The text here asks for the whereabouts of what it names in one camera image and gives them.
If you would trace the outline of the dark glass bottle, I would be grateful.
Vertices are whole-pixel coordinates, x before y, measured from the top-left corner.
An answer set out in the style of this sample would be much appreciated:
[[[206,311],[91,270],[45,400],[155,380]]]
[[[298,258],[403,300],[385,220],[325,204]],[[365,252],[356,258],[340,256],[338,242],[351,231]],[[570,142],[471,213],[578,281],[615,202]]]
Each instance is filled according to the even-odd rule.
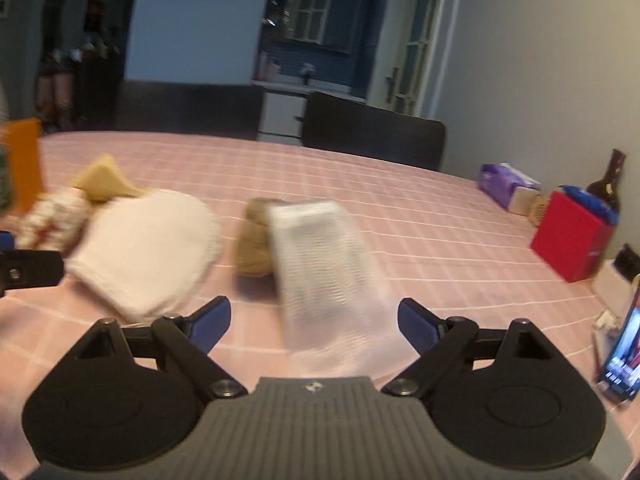
[[[617,188],[625,160],[626,154],[614,148],[604,176],[600,180],[592,182],[586,188],[589,194],[602,200],[602,202],[607,204],[616,214],[620,212],[620,196],[618,196]]]

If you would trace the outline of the white mesh pouch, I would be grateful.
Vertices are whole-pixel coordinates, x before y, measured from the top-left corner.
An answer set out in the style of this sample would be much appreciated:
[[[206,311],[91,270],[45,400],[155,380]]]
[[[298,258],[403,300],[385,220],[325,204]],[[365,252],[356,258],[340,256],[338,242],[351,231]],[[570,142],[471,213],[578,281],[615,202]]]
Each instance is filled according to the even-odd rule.
[[[281,205],[269,220],[286,344],[302,374],[384,375],[411,356],[390,286],[342,206]]]

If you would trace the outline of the pink checked tablecloth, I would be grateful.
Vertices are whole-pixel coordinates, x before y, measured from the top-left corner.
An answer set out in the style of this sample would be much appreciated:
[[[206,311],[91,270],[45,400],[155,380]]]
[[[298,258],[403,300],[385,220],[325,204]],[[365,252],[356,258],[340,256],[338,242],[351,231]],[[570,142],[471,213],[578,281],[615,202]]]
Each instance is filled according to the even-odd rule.
[[[215,360],[247,387],[261,377],[369,375],[384,384],[414,357],[396,309],[411,297],[481,326],[529,318],[585,378],[603,311],[587,281],[567,283],[531,249],[534,230],[476,185],[448,174],[255,141],[168,133],[46,136],[50,190],[111,155],[139,188],[180,202],[127,220],[134,239],[108,272],[139,286],[125,308],[68,274],[1,303],[1,468],[35,467],[21,410],[35,386],[99,318],[187,315],[232,304]]]

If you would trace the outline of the left black chair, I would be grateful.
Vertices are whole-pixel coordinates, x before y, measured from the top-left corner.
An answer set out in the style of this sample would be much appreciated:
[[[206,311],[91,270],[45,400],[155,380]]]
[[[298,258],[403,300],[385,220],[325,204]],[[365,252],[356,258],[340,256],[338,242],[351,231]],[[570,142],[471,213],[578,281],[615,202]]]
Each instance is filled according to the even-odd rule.
[[[119,131],[166,132],[255,140],[264,89],[235,84],[126,80],[113,125]]]

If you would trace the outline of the yellow microfiber cloth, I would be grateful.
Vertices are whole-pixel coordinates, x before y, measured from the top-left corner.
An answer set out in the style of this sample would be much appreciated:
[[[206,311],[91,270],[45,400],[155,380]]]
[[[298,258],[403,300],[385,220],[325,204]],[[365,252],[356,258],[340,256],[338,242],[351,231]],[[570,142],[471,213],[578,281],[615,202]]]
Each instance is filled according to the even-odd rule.
[[[70,181],[71,188],[83,192],[89,203],[105,204],[115,198],[139,198],[146,192],[133,184],[110,154],[96,158]]]

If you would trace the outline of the right black chair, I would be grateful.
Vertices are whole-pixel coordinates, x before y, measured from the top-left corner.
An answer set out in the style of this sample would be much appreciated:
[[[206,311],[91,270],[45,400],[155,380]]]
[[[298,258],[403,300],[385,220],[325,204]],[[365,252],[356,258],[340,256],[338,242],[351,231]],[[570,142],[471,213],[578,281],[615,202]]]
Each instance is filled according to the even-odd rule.
[[[314,92],[307,96],[300,138],[306,148],[438,171],[447,130],[437,120]]]

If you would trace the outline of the clear plastic water bottle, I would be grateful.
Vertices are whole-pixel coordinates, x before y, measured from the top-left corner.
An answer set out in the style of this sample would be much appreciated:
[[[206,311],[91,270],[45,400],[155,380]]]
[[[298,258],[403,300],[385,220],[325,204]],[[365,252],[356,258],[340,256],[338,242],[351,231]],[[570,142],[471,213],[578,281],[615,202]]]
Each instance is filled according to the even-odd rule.
[[[10,167],[9,145],[6,143],[6,127],[1,126],[0,141],[0,214],[4,216],[13,206],[13,185]]]

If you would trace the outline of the orange cardboard box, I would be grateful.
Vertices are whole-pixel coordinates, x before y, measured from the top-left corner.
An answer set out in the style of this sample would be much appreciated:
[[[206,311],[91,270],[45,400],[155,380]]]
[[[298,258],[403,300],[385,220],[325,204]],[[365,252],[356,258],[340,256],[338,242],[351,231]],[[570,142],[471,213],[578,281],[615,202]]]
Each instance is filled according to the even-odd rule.
[[[26,214],[44,192],[39,151],[41,122],[29,118],[8,122],[4,126],[2,144],[8,149],[12,186],[12,209]]]

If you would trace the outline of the smartphone on stand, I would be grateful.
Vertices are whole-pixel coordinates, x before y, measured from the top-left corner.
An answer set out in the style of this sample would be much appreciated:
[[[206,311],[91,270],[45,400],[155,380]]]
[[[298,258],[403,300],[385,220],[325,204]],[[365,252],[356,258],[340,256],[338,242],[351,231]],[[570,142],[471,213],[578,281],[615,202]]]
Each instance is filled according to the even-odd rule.
[[[592,326],[597,385],[614,403],[630,403],[639,393],[639,253],[623,244],[593,288],[606,307]]]

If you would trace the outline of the cream round pad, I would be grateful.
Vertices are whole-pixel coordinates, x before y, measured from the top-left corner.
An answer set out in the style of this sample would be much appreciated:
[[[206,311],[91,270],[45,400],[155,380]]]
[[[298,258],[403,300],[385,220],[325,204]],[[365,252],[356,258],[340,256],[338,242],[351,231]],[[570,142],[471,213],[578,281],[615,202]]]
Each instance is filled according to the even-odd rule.
[[[66,271],[122,318],[142,322],[179,307],[221,246],[220,221],[206,203],[154,190],[101,208]]]

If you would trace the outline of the purple tissue pack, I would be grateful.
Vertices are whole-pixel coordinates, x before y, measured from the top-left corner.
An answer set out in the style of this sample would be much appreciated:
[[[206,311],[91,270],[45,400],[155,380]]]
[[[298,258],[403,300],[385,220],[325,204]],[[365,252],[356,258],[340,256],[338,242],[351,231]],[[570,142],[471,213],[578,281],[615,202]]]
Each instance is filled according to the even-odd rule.
[[[507,162],[484,164],[477,187],[511,214],[528,216],[540,195],[541,184]]]

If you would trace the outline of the red box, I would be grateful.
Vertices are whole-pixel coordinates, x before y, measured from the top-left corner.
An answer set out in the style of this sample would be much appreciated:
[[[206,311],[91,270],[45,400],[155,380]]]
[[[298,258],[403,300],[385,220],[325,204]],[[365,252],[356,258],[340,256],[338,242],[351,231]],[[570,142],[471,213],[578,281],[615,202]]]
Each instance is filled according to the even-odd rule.
[[[554,191],[530,248],[567,283],[589,278],[616,226]]]

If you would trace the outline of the small framed picture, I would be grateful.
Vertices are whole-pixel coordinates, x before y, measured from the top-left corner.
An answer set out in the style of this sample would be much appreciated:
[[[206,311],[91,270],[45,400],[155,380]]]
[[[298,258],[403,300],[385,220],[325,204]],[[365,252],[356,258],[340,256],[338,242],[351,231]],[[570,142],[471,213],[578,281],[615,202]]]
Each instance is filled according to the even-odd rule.
[[[0,20],[6,20],[10,14],[11,0],[0,0]]]

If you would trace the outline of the brown plush cloth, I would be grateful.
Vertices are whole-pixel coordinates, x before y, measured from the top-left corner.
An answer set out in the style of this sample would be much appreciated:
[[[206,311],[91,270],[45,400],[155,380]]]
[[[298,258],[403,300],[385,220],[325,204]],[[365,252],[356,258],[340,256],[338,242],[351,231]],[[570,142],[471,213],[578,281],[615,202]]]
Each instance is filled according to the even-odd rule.
[[[264,278],[273,272],[269,211],[284,204],[265,197],[247,202],[234,250],[234,267],[243,278]]]

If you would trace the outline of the white drawer cabinet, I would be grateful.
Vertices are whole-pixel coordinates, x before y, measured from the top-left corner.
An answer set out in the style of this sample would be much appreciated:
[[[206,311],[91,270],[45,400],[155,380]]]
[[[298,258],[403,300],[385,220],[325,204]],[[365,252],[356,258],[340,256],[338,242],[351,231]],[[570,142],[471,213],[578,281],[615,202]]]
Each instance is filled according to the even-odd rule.
[[[310,84],[286,81],[253,80],[261,88],[262,111],[260,112],[257,140],[285,145],[302,144],[302,123],[305,116],[307,96],[312,92],[324,92],[336,96],[349,96],[350,88],[344,84],[316,81]]]

